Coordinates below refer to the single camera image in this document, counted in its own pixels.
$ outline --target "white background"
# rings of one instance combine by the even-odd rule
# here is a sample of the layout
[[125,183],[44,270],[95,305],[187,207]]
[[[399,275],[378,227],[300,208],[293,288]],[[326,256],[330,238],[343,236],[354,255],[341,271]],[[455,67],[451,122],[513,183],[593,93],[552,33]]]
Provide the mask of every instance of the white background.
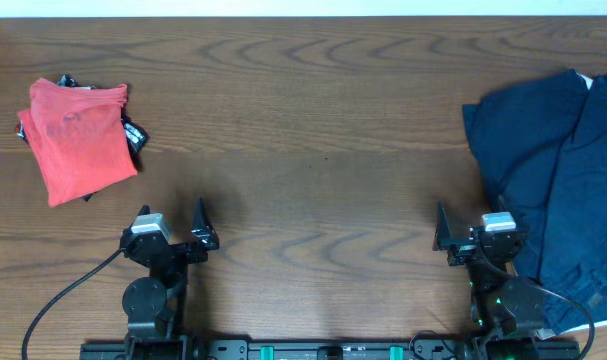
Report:
[[607,0],[0,0],[0,17],[607,15]]

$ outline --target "black cable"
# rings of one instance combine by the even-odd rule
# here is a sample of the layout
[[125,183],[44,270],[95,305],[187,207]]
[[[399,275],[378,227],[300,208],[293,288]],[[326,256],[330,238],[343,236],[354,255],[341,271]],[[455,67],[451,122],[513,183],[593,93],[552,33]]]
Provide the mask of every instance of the black cable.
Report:
[[[416,334],[414,334],[414,336],[412,336],[412,339],[410,340],[410,350],[412,350],[414,352],[414,355],[417,356],[419,358],[419,360],[425,360],[425,359],[423,357],[421,357],[421,355],[417,355],[416,351],[414,351],[414,339],[417,336],[420,336],[422,333],[430,333],[430,334],[436,335],[437,337],[439,336],[439,333],[437,333],[434,330],[419,330],[419,332],[417,332]],[[442,338],[439,338],[439,340],[441,340],[443,347],[445,347],[445,349],[452,354],[451,357],[449,357],[445,360],[449,360],[449,359],[459,360],[459,358],[458,358],[458,356],[456,356],[456,353],[454,352],[454,350],[452,350],[452,348],[445,342],[445,340],[443,340]]]
[[[487,267],[492,270],[493,272],[495,272],[496,274],[503,276],[505,278],[511,279],[511,278],[515,278],[516,276],[508,274],[506,271],[503,271],[501,269],[499,269],[498,267],[496,267],[494,264],[492,264],[490,262],[490,260],[487,258],[487,255],[485,255],[485,251],[483,250],[483,246],[481,245],[481,242],[479,240],[476,241],[476,248],[479,250],[478,253],[481,255],[481,258],[483,259],[483,261],[485,261]],[[592,343],[594,343],[594,335],[596,333],[596,330],[594,328],[594,320],[592,320],[592,316],[590,315],[590,312],[587,311],[587,309],[585,307],[583,307],[583,305],[579,304],[578,302],[570,299],[567,296],[563,296],[561,294],[555,293],[552,290],[548,290],[540,285],[534,284],[534,283],[530,283],[530,282],[525,282],[527,285],[529,285],[530,287],[533,287],[547,295],[551,295],[554,296],[556,298],[559,298],[561,300],[564,300],[568,303],[570,303],[570,305],[574,306],[576,309],[578,309],[579,311],[581,311],[581,313],[583,313],[583,316],[585,316],[585,318],[587,319],[587,323],[589,326],[589,334],[587,337],[587,343],[585,343],[585,346],[583,347],[583,350],[581,350],[581,353],[579,353],[579,356],[577,357],[577,360],[582,360],[585,358],[585,356],[587,356],[587,353],[590,351],[590,348],[592,347]]]
[[61,291],[52,300],[50,300],[50,302],[47,303],[47,305],[45,305],[45,307],[43,307],[43,310],[41,310],[41,312],[39,312],[39,314],[36,315],[36,317],[34,318],[34,320],[32,320],[32,324],[30,324],[30,327],[27,329],[27,332],[25,333],[25,337],[23,338],[23,346],[21,347],[21,358],[23,360],[28,360],[28,358],[27,358],[27,344],[30,342],[30,336],[32,336],[32,331],[34,331],[34,328],[39,323],[39,321],[41,320],[41,318],[43,317],[43,315],[45,315],[45,313],[48,310],[50,310],[50,308],[52,307],[52,305],[56,304],[56,302],[59,301],[63,296],[65,296],[67,293],[69,293],[70,291],[72,291],[75,287],[77,287],[77,286],[81,285],[82,283],[84,283],[85,280],[91,278],[97,272],[101,271],[101,269],[103,269],[105,266],[107,266],[107,264],[111,263],[112,260],[116,259],[116,257],[121,254],[121,251],[122,250],[120,250],[120,249],[117,250],[114,254],[112,254],[112,256],[110,256],[105,261],[103,261],[99,266],[97,266],[96,268],[94,268],[94,270],[92,270],[89,273],[85,274],[82,278],[76,280],[74,283],[72,283],[72,285],[68,286],[67,288],[65,288],[65,290]]

